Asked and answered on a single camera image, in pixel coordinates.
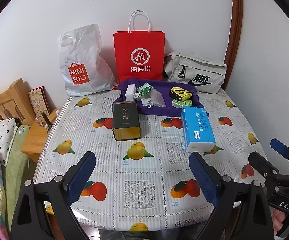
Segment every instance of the human hand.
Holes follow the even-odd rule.
[[[274,235],[282,228],[282,222],[285,220],[286,214],[282,211],[274,209],[272,214],[272,223],[273,223],[273,231]]]

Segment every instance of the tablecloth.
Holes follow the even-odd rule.
[[[141,139],[117,142],[112,134],[111,104],[119,95],[120,91],[112,90],[68,98],[40,156],[34,182],[63,175],[91,150],[97,164],[89,187],[71,206],[81,224],[154,231],[207,220],[213,205],[202,191],[199,193],[190,171],[190,153],[184,151],[179,117],[139,115]],[[223,90],[215,95],[198,95],[210,113],[216,140],[216,148],[201,153],[206,162],[235,181],[250,183],[257,179],[263,183],[247,158],[253,151],[263,156],[264,152],[238,107]],[[63,154],[66,147],[70,151]],[[145,157],[128,158],[128,150],[133,152],[129,156],[141,157],[143,148]]]

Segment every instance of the red paper bag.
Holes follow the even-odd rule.
[[[134,77],[162,80],[165,34],[151,31],[146,13],[149,31],[131,31],[131,19],[138,12],[145,13],[137,10],[131,14],[128,31],[113,35],[119,83]]]

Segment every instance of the white twine handle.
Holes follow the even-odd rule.
[[[145,14],[145,16],[147,17],[147,21],[148,21],[148,25],[149,25],[149,33],[150,33],[151,32],[151,24],[150,24],[149,17],[145,13],[145,11],[142,11],[142,10],[135,10],[135,11],[132,12],[132,14],[130,16],[129,26],[128,26],[128,33],[131,33],[131,20],[132,20],[132,17],[134,17],[134,15],[136,15],[138,12],[143,12]]]

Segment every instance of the hi logo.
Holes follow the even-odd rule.
[[[131,60],[136,65],[144,65],[150,59],[150,54],[146,49],[137,48],[131,53]]]

